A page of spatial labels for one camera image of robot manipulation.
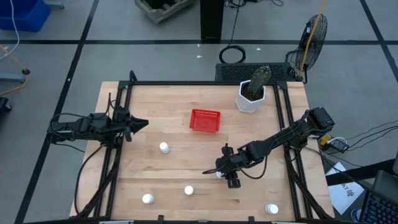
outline white cable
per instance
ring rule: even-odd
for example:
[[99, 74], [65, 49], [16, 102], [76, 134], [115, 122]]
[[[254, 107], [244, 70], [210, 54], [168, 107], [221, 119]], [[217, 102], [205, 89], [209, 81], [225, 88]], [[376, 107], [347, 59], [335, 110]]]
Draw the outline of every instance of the white cable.
[[12, 3], [12, 0], [10, 0], [10, 3], [11, 3], [11, 19], [12, 19], [12, 23], [14, 24], [15, 33], [17, 34], [17, 44], [14, 46], [14, 48], [8, 54], [4, 54], [3, 56], [1, 56], [0, 60], [7, 57], [9, 54], [13, 53], [13, 51], [19, 45], [19, 34], [18, 34], [17, 26], [15, 25], [15, 19], [14, 19], [14, 4]]
[[343, 138], [343, 137], [335, 137], [335, 138], [332, 138], [331, 140], [327, 141], [326, 143], [329, 144], [329, 143], [333, 142], [333, 141], [336, 140], [336, 139], [342, 139], [342, 140], [344, 140], [344, 142], [348, 145], [347, 140], [346, 140], [345, 138]]

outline fan grille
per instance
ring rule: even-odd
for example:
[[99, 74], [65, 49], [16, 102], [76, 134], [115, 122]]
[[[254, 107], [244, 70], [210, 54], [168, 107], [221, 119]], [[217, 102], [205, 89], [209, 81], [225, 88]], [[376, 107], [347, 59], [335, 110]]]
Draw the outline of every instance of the fan grille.
[[[310, 36], [310, 34], [308, 34], [307, 32], [307, 28], [309, 27], [310, 32], [312, 31], [317, 16], [318, 15], [311, 17], [311, 19], [308, 21], [307, 26], [303, 31], [303, 35], [301, 37], [300, 44], [296, 54], [295, 66], [299, 70], [301, 63], [303, 62], [305, 48], [307, 46], [308, 38]], [[317, 61], [319, 53], [321, 52], [321, 49], [323, 47], [323, 42], [325, 40], [327, 30], [328, 30], [328, 20], [324, 15], [321, 14], [317, 24], [317, 28], [315, 29], [315, 32], [312, 35], [310, 46], [308, 47], [307, 59], [305, 61], [305, 64], [307, 65], [307, 70], [311, 69], [312, 66], [315, 64], [315, 62]]]

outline cactus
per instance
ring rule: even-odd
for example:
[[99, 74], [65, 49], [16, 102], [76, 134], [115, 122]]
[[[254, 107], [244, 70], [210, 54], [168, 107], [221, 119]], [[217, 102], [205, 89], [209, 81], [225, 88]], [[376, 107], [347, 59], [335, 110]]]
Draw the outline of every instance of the cactus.
[[269, 66], [262, 66], [258, 68], [252, 76], [249, 86], [247, 88], [247, 96], [249, 100], [258, 100], [261, 94], [262, 87], [271, 78], [271, 69]]

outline blue bin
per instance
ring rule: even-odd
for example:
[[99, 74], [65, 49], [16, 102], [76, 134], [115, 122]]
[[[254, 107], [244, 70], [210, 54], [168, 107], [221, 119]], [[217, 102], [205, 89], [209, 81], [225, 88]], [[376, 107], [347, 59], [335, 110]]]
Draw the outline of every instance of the blue bin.
[[[14, 20], [19, 31], [38, 32], [50, 15], [43, 0], [12, 0]], [[10, 0], [0, 0], [0, 29], [14, 30]]]

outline potted plant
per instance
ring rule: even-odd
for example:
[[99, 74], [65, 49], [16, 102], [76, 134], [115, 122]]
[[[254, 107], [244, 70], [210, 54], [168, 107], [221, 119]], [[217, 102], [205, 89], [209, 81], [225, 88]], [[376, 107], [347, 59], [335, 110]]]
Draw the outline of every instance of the potted plant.
[[265, 84], [271, 78], [269, 66], [258, 68], [251, 80], [241, 82], [239, 96], [235, 100], [239, 110], [244, 113], [253, 113], [266, 99]]

